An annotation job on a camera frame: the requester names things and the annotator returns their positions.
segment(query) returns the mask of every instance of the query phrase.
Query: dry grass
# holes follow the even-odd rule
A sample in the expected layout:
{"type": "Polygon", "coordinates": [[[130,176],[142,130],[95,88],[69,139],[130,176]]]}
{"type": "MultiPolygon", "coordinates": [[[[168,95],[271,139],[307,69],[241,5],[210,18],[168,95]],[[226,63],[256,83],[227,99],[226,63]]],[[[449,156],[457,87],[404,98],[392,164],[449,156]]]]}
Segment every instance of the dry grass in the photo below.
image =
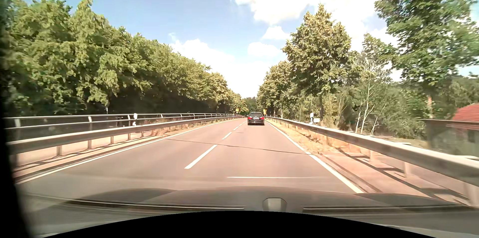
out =
{"type": "Polygon", "coordinates": [[[295,129],[295,127],[292,125],[284,123],[279,124],[270,119],[268,119],[268,122],[276,126],[279,130],[286,133],[286,135],[288,135],[293,141],[299,144],[303,149],[314,155],[318,155],[321,152],[338,151],[336,148],[328,145],[328,141],[326,139],[326,136],[324,135],[301,128],[295,129]]]}
{"type": "Polygon", "coordinates": [[[151,132],[150,136],[168,136],[168,135],[171,135],[171,134],[167,134],[169,132],[174,132],[173,134],[177,134],[177,133],[186,131],[190,128],[195,128],[195,127],[198,127],[198,126],[201,126],[201,125],[204,126],[204,125],[208,125],[208,124],[216,124],[216,123],[219,123],[219,122],[221,122],[221,120],[206,121],[206,122],[203,122],[203,124],[201,124],[201,122],[199,122],[199,123],[191,123],[191,124],[185,124],[185,125],[179,125],[179,126],[173,126],[173,127],[166,127],[166,128],[162,128],[162,129],[156,129],[156,130],[153,130],[151,132]]]}

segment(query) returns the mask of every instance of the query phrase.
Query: guardrail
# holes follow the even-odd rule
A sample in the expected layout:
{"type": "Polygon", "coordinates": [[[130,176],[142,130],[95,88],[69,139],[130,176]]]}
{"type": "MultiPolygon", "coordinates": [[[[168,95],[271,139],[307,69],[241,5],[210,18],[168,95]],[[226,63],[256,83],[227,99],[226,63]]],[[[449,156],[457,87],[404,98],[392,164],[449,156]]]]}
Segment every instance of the guardrail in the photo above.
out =
{"type": "Polygon", "coordinates": [[[234,116],[216,113],[154,113],[154,114],[110,114],[110,115],[65,115],[7,117],[5,130],[9,141],[54,136],[82,131],[103,130],[127,127],[135,123],[148,123],[152,120],[186,120],[234,116]]]}
{"type": "Polygon", "coordinates": [[[351,143],[380,154],[396,158],[430,171],[479,187],[479,161],[401,143],[393,143],[352,132],[329,129],[283,118],[266,117],[305,130],[313,131],[346,143],[351,143]]]}
{"type": "Polygon", "coordinates": [[[34,139],[7,142],[7,145],[9,146],[10,155],[16,155],[20,153],[25,153],[25,152],[30,152],[30,151],[35,151],[35,150],[40,150],[40,149],[45,149],[50,147],[62,146],[62,145],[71,144],[71,143],[91,141],[91,140],[104,138],[104,137],[114,137],[117,135],[131,134],[131,133],[137,133],[137,132],[141,132],[143,136],[143,132],[145,131],[152,131],[156,129],[174,127],[174,126],[184,125],[184,124],[212,121],[216,119],[234,119],[234,118],[241,118],[241,117],[242,116],[234,116],[234,115],[216,116],[212,118],[180,120],[180,121],[156,123],[156,124],[149,124],[149,125],[129,126],[129,127],[116,128],[116,129],[75,132],[75,133],[68,133],[68,134],[62,134],[57,136],[47,136],[47,137],[39,137],[34,139]]]}

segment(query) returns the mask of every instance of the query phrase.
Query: red roof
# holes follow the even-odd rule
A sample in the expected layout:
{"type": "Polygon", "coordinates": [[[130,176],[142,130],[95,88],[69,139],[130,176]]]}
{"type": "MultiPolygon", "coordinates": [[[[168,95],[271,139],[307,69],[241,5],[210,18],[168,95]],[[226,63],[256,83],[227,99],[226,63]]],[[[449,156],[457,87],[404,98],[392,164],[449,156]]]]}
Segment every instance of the red roof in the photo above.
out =
{"type": "Polygon", "coordinates": [[[454,121],[470,121],[479,122],[479,103],[459,108],[456,114],[452,117],[454,121]]]}

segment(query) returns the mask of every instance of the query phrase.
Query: bridge railing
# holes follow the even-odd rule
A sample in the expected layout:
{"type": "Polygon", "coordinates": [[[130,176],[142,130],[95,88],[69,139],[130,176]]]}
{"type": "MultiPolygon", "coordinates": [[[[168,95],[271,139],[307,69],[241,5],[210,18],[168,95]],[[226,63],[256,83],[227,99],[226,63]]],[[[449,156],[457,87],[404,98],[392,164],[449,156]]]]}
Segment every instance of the bridge railing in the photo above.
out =
{"type": "Polygon", "coordinates": [[[370,160],[378,156],[373,152],[396,159],[403,163],[401,169],[404,170],[406,175],[410,174],[411,166],[417,166],[462,182],[467,198],[469,198],[473,205],[479,205],[479,161],[476,157],[445,154],[438,151],[283,118],[266,118],[280,124],[289,124],[364,148],[364,150],[369,151],[370,160]]]}
{"type": "Polygon", "coordinates": [[[217,113],[65,115],[4,118],[7,140],[19,141],[67,133],[104,130],[177,120],[233,116],[217,113]]]}
{"type": "Polygon", "coordinates": [[[197,118],[197,119],[187,119],[187,120],[177,120],[171,122],[163,123],[154,123],[154,124],[144,124],[144,125],[135,125],[128,127],[112,128],[112,129],[103,129],[103,130],[93,130],[93,131],[83,131],[83,132],[74,132],[67,133],[55,136],[45,136],[39,138],[32,138],[26,140],[17,140],[7,142],[9,147],[10,158],[13,165],[17,166],[17,158],[19,154],[28,153],[33,151],[39,151],[47,148],[56,147],[59,151],[57,156],[63,155],[61,152],[62,146],[72,143],[81,143],[87,141],[86,149],[92,148],[92,140],[97,140],[101,138],[110,137],[110,144],[114,143],[114,137],[119,135],[128,135],[128,140],[130,140],[130,135],[132,133],[141,133],[141,137],[150,137],[153,135],[154,130],[173,128],[180,125],[190,125],[190,124],[203,124],[204,122],[215,121],[215,120],[225,120],[225,119],[236,119],[242,118],[242,116],[236,115],[217,115],[208,118],[197,118]],[[149,136],[145,136],[144,132],[151,131],[149,136]]]}

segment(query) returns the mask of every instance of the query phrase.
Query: car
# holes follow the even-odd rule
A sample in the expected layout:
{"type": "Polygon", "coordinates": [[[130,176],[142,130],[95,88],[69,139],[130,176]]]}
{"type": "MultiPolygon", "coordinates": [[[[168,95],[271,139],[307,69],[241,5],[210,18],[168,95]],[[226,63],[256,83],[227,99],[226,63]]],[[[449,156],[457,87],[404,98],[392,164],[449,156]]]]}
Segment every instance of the car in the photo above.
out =
{"type": "Polygon", "coordinates": [[[264,116],[260,112],[252,112],[248,115],[248,125],[263,125],[264,116]]]}

